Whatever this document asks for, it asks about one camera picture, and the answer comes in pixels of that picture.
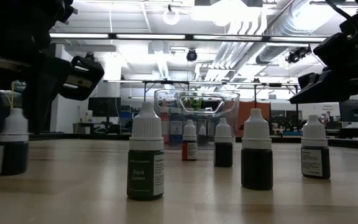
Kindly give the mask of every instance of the plastic bin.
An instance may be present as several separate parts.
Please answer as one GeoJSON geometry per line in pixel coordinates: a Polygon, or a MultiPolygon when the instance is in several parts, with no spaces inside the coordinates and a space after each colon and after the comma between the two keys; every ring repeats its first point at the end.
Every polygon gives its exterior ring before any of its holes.
{"type": "Polygon", "coordinates": [[[183,127],[188,119],[192,119],[196,123],[197,134],[201,125],[206,128],[209,143],[199,149],[213,149],[214,130],[220,118],[226,118],[231,127],[234,142],[239,100],[240,94],[233,92],[157,90],[154,92],[154,110],[157,115],[166,116],[161,113],[166,110],[162,110],[162,108],[170,108],[170,138],[165,148],[181,149],[182,137],[180,135],[183,134],[183,131],[180,127],[183,127]]]}

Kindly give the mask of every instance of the laboratory room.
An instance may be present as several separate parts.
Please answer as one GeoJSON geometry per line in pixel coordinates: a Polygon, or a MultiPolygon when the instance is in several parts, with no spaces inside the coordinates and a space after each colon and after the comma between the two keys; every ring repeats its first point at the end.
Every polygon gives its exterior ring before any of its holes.
{"type": "Polygon", "coordinates": [[[0,224],[358,223],[358,0],[9,2],[0,224]]]}

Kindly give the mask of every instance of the wooden table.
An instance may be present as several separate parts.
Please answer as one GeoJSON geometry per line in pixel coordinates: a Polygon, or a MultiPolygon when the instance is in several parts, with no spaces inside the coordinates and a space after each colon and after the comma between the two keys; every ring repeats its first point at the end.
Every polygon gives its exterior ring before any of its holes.
{"type": "Polygon", "coordinates": [[[0,177],[0,223],[358,223],[358,149],[331,148],[331,180],[302,177],[298,144],[274,144],[274,187],[240,182],[233,168],[214,168],[213,152],[182,161],[166,151],[165,194],[153,202],[126,197],[128,141],[30,143],[27,173],[0,177]]]}

